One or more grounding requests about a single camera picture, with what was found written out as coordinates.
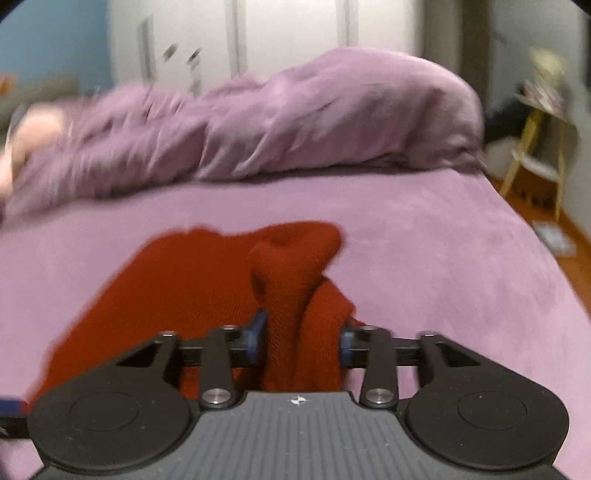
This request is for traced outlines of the red knitted sweater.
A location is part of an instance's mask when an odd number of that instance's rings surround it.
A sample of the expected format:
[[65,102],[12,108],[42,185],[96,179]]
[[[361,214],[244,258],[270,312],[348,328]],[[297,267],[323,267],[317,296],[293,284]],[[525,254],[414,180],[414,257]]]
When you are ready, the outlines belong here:
[[239,385],[269,392],[339,391],[339,335],[355,307],[325,275],[342,234],[325,222],[224,235],[174,232],[140,249],[55,347],[31,401],[155,337],[204,337],[266,311],[266,365]]

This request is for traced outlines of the purple bed sheet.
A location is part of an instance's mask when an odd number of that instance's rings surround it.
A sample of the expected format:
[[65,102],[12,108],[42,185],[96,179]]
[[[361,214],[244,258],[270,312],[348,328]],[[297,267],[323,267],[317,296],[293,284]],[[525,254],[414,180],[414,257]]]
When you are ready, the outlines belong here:
[[336,169],[184,183],[75,202],[1,228],[1,393],[24,397],[49,347],[146,242],[205,226],[301,220],[345,235],[329,278],[361,320],[437,331],[557,394],[570,415],[557,467],[590,475],[590,319],[558,263],[481,175]]

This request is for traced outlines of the white bathroom scale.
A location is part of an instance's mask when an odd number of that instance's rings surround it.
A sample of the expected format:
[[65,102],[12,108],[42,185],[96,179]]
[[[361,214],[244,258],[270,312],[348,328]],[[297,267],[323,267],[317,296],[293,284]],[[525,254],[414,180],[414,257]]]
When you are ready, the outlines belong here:
[[577,248],[575,243],[557,223],[534,221],[532,228],[541,242],[555,257],[569,258],[576,255]]

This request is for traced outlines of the black device at left edge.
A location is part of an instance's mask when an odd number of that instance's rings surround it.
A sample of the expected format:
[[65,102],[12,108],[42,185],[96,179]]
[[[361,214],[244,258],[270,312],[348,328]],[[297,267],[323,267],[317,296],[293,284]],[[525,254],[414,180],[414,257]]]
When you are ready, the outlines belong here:
[[0,438],[2,440],[28,440],[30,438],[28,404],[17,398],[0,399]]

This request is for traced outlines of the purple crumpled duvet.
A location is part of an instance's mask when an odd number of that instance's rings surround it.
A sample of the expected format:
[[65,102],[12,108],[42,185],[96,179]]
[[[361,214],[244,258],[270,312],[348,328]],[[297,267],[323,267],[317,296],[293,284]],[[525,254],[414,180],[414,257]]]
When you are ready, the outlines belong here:
[[199,96],[127,84],[53,104],[67,132],[26,161],[1,200],[3,219],[178,181],[362,164],[478,167],[484,146],[481,102],[463,79],[375,48],[338,48]]

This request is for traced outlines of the yellow wooden side table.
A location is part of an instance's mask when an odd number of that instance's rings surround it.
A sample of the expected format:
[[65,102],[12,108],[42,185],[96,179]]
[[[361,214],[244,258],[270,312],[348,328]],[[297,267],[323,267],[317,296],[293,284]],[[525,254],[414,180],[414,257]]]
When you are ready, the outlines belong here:
[[568,113],[569,87],[565,60],[553,50],[528,48],[531,77],[515,95],[529,109],[524,129],[512,151],[500,194],[506,197],[522,170],[553,186],[554,218],[562,213],[566,184],[566,133],[573,125]]

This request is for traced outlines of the pink plush pig toy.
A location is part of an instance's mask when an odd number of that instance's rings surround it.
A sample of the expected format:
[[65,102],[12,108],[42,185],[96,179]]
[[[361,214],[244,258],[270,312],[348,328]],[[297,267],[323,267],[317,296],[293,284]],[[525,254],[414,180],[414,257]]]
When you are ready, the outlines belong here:
[[1,152],[1,200],[12,194],[15,180],[29,157],[61,137],[68,128],[65,111],[53,103],[20,105],[13,112]]

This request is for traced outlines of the grey upholstered headboard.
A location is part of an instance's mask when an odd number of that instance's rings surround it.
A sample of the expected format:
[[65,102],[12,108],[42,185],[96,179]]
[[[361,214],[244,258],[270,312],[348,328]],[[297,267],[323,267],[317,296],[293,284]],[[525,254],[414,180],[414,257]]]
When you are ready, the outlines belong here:
[[15,110],[41,102],[55,102],[77,97],[79,81],[75,75],[64,74],[18,83],[1,97],[1,136],[9,130]]

